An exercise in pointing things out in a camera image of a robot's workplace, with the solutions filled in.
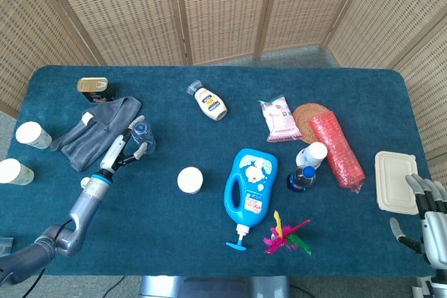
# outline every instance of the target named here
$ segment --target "woven panel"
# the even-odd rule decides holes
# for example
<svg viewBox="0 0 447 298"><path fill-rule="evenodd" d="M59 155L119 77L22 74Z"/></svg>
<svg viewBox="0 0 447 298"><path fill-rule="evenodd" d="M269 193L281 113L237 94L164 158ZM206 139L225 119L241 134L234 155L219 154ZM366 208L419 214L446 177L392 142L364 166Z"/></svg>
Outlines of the woven panel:
<svg viewBox="0 0 447 298"><path fill-rule="evenodd" d="M447 0L353 0L329 48L341 66L383 68Z"/></svg>
<svg viewBox="0 0 447 298"><path fill-rule="evenodd" d="M263 0L185 0L195 64L254 52Z"/></svg>
<svg viewBox="0 0 447 298"><path fill-rule="evenodd" d="M91 61L47 0L0 3L0 103L15 114L37 68Z"/></svg>
<svg viewBox="0 0 447 298"><path fill-rule="evenodd" d="M438 163L435 165L430 165L430 173L434 181L440 181L444 187L447 187L447 161Z"/></svg>
<svg viewBox="0 0 447 298"><path fill-rule="evenodd" d="M321 43L343 0L274 0L265 49Z"/></svg>
<svg viewBox="0 0 447 298"><path fill-rule="evenodd" d="M107 64L182 63L170 0L68 2Z"/></svg>
<svg viewBox="0 0 447 298"><path fill-rule="evenodd" d="M426 153L447 148L447 27L398 71L404 76Z"/></svg>

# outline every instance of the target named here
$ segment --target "metal stand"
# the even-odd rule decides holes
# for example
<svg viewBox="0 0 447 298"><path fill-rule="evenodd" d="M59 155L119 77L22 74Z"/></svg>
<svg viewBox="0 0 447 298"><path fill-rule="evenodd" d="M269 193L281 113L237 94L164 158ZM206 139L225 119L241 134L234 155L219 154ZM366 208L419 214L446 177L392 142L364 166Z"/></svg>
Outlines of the metal stand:
<svg viewBox="0 0 447 298"><path fill-rule="evenodd" d="M249 277L250 298L289 298L291 284L287 276Z"/></svg>
<svg viewBox="0 0 447 298"><path fill-rule="evenodd" d="M290 282L286 276L212 278L180 276L143 276L140 298L195 297L290 298Z"/></svg>
<svg viewBox="0 0 447 298"><path fill-rule="evenodd" d="M418 286L413 286L413 298L447 298L447 285L440 283L433 283L432 277L418 277ZM432 287L433 293L430 292L428 285Z"/></svg>
<svg viewBox="0 0 447 298"><path fill-rule="evenodd" d="M177 298L184 279L181 276L143 276L140 298Z"/></svg>
<svg viewBox="0 0 447 298"><path fill-rule="evenodd" d="M430 296L430 290L427 286L427 281L432 282L432 277L418 277L417 279L418 286L412 286L411 290L413 291L413 298L424 298Z"/></svg>

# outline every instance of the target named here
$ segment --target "white lid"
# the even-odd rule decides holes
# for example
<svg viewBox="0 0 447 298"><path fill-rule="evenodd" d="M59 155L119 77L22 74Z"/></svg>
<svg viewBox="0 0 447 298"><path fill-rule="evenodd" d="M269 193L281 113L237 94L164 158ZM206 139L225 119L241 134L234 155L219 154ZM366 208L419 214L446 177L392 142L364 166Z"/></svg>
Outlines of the white lid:
<svg viewBox="0 0 447 298"><path fill-rule="evenodd" d="M20 173L20 162L14 158L7 158L0 162L0 183L12 182Z"/></svg>
<svg viewBox="0 0 447 298"><path fill-rule="evenodd" d="M18 142L28 144L37 140L41 135L42 128L37 122L28 121L21 124L15 131L15 138Z"/></svg>
<svg viewBox="0 0 447 298"><path fill-rule="evenodd" d="M417 174L416 157L380 151L376 154L377 204L385 211L417 214L416 199L405 181L407 174Z"/></svg>
<svg viewBox="0 0 447 298"><path fill-rule="evenodd" d="M177 177L177 185L185 193L197 193L202 187L202 172L196 167L184 168Z"/></svg>
<svg viewBox="0 0 447 298"><path fill-rule="evenodd" d="M309 145L309 153L317 160L324 160L328 155L328 148L321 142L312 142Z"/></svg>

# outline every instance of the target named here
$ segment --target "blue bottle cap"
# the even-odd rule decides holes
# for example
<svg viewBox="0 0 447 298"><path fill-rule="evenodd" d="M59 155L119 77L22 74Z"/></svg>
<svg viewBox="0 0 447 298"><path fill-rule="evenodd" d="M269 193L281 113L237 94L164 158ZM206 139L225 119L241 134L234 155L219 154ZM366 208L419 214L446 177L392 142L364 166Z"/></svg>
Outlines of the blue bottle cap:
<svg viewBox="0 0 447 298"><path fill-rule="evenodd" d="M200 80L196 80L195 82L192 82L188 86L188 89L186 89L186 92L188 94L191 94L192 96L194 96L196 94L197 90L199 90L202 87L203 87L202 82Z"/></svg>
<svg viewBox="0 0 447 298"><path fill-rule="evenodd" d="M139 135L144 134L147 131L147 124L144 121L139 121L135 124L133 129Z"/></svg>
<svg viewBox="0 0 447 298"><path fill-rule="evenodd" d="M302 175L306 178L312 178L313 176L315 176L315 169L314 167L305 167L302 170Z"/></svg>

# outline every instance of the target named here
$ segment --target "gray cloth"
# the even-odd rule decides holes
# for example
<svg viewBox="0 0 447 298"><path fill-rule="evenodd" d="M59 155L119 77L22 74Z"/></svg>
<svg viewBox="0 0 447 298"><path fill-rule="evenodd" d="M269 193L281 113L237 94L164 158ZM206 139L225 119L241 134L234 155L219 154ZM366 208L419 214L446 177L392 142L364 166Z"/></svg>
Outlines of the gray cloth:
<svg viewBox="0 0 447 298"><path fill-rule="evenodd" d="M85 110L82 115L89 112L94 116L87 126L79 121L71 131L53 141L50 151L60 149L76 171L83 171L124 132L140 107L140 101L125 97Z"/></svg>

